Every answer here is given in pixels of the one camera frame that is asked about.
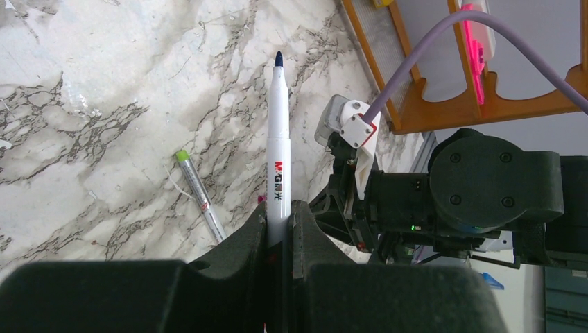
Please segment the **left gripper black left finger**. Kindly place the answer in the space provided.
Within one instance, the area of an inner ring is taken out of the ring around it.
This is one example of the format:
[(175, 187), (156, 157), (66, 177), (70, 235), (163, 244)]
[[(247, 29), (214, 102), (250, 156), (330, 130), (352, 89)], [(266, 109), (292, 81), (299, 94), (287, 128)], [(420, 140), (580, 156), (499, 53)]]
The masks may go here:
[(2, 332), (262, 332), (258, 205), (192, 262), (35, 262), (1, 283)]

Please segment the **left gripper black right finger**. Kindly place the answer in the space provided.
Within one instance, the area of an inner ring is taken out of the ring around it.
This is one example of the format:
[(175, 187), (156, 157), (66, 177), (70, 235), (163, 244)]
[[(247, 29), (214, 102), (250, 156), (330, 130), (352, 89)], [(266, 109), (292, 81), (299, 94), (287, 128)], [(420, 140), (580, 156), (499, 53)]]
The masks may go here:
[(289, 219), (291, 332), (506, 332), (495, 297), (473, 270), (359, 264), (295, 200)]

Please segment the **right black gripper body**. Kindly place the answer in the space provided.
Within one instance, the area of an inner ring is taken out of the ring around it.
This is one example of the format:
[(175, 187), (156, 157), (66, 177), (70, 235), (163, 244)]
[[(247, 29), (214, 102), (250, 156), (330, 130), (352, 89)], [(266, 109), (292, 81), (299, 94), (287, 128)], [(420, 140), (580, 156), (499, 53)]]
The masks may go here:
[(358, 150), (338, 133), (330, 134), (327, 150), (334, 156), (333, 173), (325, 188), (309, 204), (315, 221), (328, 236), (355, 247), (359, 253), (368, 254), (367, 263), (380, 264), (380, 232), (372, 220), (375, 214), (366, 201), (359, 199), (357, 192)]

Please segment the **silver pen green tip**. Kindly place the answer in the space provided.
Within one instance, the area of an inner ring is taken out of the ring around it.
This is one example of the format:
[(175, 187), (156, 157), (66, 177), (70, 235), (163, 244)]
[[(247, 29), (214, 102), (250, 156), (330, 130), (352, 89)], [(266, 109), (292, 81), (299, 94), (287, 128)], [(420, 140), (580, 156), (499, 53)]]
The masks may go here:
[(268, 92), (266, 219), (269, 248), (282, 243), (291, 215), (291, 138), (289, 93), (281, 51), (275, 56)]

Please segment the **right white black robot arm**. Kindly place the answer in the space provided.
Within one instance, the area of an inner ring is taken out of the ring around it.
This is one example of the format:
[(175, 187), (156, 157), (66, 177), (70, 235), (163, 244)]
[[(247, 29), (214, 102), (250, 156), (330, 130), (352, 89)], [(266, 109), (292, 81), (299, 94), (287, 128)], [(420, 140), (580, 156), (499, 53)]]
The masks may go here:
[(418, 246), (434, 257), (478, 259), (485, 241), (510, 232), (512, 268), (587, 269), (587, 158), (523, 151), (462, 128), (433, 149), (425, 173), (371, 164), (363, 196), (359, 152), (327, 142), (334, 172), (310, 207), (323, 232), (378, 263), (407, 264)]

